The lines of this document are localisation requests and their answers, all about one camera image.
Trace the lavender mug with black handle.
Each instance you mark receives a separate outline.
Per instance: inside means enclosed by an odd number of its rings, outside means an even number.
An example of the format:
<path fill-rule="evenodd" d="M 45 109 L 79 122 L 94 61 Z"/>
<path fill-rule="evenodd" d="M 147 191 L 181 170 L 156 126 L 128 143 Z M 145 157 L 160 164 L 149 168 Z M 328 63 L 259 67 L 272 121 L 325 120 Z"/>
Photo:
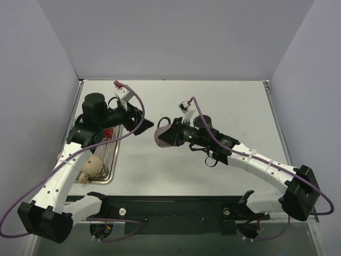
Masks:
<path fill-rule="evenodd" d="M 166 120 L 167 125 L 161 126 L 161 122 Z M 172 125 L 169 117 L 162 117 L 154 133 L 155 143 L 160 148 L 174 147 L 175 127 Z"/>

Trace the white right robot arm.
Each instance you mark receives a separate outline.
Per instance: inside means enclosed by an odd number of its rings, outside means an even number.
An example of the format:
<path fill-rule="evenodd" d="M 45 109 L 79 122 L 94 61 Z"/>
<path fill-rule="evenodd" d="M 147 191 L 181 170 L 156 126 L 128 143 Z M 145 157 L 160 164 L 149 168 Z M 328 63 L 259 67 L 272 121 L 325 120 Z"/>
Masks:
<path fill-rule="evenodd" d="M 179 147 L 187 142 L 192 151 L 203 151 L 217 163 L 243 169 L 272 185 L 274 192 L 245 193 L 244 201 L 238 204 L 238 212 L 244 218 L 261 212 L 284 212 L 298 221 L 306 221 L 319 198 L 318 182 L 310 167 L 297 168 L 258 154 L 214 129 L 209 116 L 197 116 L 193 123 L 175 118 L 156 129 L 155 142 L 162 148 Z"/>

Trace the red mug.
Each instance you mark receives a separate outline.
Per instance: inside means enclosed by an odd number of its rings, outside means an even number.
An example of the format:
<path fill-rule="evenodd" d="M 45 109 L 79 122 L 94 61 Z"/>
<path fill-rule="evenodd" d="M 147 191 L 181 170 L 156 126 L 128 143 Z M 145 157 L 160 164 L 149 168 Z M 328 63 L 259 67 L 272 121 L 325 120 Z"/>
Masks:
<path fill-rule="evenodd" d="M 114 135 L 114 129 L 113 127 L 110 127 L 108 129 L 104 129 L 104 137 L 105 138 L 112 138 L 112 136 Z"/>

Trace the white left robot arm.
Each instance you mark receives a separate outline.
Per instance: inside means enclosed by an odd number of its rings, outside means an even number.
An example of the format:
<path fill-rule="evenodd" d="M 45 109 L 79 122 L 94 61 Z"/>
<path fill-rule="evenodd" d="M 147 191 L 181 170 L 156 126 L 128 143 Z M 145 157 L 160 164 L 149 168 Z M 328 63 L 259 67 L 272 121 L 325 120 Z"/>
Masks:
<path fill-rule="evenodd" d="M 66 199 L 82 168 L 94 159 L 98 146 L 105 143 L 104 131 L 122 125 L 129 133 L 139 135 L 153 127 L 145 119 L 144 111 L 128 100 L 116 96 L 117 108 L 109 108 L 101 93 L 88 94 L 67 137 L 55 167 L 55 173 L 47 179 L 30 203 L 21 203 L 18 215 L 30 234 L 63 243 L 73 226 L 88 217 L 99 220 L 110 215 L 106 195 L 90 192 L 82 199 L 66 205 Z"/>

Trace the cream mug with blue drips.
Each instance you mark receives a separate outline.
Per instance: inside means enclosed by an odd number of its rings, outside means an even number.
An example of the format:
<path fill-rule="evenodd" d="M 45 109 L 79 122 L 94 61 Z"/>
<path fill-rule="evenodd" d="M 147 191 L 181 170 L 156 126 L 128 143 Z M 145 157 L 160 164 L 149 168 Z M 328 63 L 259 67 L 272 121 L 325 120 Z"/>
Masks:
<path fill-rule="evenodd" d="M 103 169 L 103 160 L 97 155 L 92 155 L 81 168 L 78 176 L 78 182 L 82 184 L 87 183 L 88 181 L 98 177 L 102 173 Z"/>

